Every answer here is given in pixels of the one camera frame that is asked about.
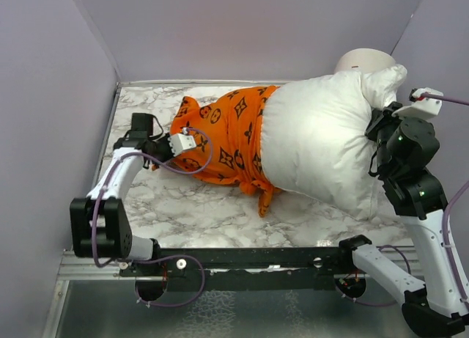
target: gray wall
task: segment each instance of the gray wall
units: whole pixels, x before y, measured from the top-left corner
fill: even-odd
[[[390,53],[420,0],[76,1],[135,81],[329,74],[354,48]]]
[[[431,87],[469,100],[469,0],[423,0],[393,55],[409,71],[400,92]],[[430,170],[451,198],[469,180],[469,107],[445,103],[433,120],[441,148]],[[469,192],[454,206],[451,226],[469,271]]]
[[[116,76],[72,0],[0,0],[0,336],[42,333]]]

